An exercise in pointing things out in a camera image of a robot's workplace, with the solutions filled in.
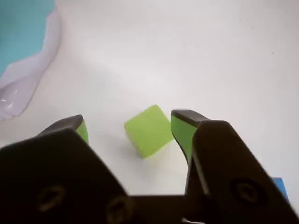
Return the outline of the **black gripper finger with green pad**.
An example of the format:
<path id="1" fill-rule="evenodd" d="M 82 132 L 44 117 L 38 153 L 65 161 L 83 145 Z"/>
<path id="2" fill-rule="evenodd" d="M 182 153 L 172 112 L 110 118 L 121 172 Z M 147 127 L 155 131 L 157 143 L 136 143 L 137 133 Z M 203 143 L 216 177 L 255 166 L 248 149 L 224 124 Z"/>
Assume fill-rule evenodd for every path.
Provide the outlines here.
<path id="1" fill-rule="evenodd" d="M 132 210 L 123 187 L 70 127 L 0 150 L 3 224 L 129 224 Z"/>
<path id="2" fill-rule="evenodd" d="M 296 224 L 298 215 L 235 129 L 193 110 L 171 112 L 188 165 L 185 195 L 206 224 Z"/>

